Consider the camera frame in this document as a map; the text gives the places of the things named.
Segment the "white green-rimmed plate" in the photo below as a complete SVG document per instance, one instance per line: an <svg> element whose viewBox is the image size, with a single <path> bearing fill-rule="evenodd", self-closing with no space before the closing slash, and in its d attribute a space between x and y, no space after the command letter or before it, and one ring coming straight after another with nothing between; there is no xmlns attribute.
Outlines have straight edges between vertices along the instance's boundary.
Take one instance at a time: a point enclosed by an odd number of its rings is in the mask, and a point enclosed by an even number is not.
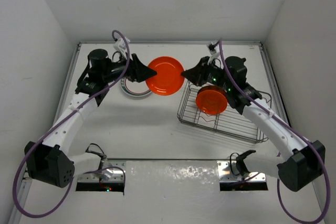
<svg viewBox="0 0 336 224"><path fill-rule="evenodd" d="M142 99L152 94L145 82L131 82L127 78L120 81L121 90L131 98Z"/></svg>

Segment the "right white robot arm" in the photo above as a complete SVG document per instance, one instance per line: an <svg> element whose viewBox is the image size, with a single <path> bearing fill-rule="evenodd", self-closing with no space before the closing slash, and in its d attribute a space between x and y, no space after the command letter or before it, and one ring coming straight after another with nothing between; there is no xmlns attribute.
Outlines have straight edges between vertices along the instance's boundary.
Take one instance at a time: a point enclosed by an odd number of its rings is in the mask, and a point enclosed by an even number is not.
<svg viewBox="0 0 336 224"><path fill-rule="evenodd" d="M254 123L280 153L279 158L254 159L254 151L248 150L236 157L233 171L241 176L253 170L265 173L282 181L291 191L299 191L321 175L327 177L325 146L320 141L307 140L267 105L261 93L247 82L245 61L230 56L220 68L210 57L203 57L195 67L181 73L196 86L224 91L228 104Z"/></svg>

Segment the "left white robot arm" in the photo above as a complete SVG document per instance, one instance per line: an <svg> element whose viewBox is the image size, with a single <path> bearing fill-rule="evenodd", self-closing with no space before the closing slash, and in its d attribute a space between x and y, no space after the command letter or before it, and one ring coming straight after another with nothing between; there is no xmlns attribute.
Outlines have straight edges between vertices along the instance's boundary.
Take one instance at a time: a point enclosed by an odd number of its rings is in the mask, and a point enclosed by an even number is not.
<svg viewBox="0 0 336 224"><path fill-rule="evenodd" d="M29 142L25 147L28 174L31 178L60 188L67 186L74 176L96 172L102 168L106 155L85 151L69 156L72 142L84 121L102 103L109 91L109 84L127 78L143 82L156 71L145 66L136 54L131 59L121 54L114 62L104 49L95 49L88 54L88 63L77 81L74 95L51 133L41 143Z"/></svg>

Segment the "yellow brown patterned plate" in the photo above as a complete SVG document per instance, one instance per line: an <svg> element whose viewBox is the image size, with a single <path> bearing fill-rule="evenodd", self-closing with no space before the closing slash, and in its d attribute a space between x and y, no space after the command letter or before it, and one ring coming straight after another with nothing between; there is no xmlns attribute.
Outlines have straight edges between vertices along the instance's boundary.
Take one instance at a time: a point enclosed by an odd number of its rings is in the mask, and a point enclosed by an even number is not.
<svg viewBox="0 0 336 224"><path fill-rule="evenodd" d="M182 64L173 57L161 56L153 59L149 68L155 70L157 75L147 79L146 85L154 94L168 96L173 95L182 87L184 71Z"/></svg>

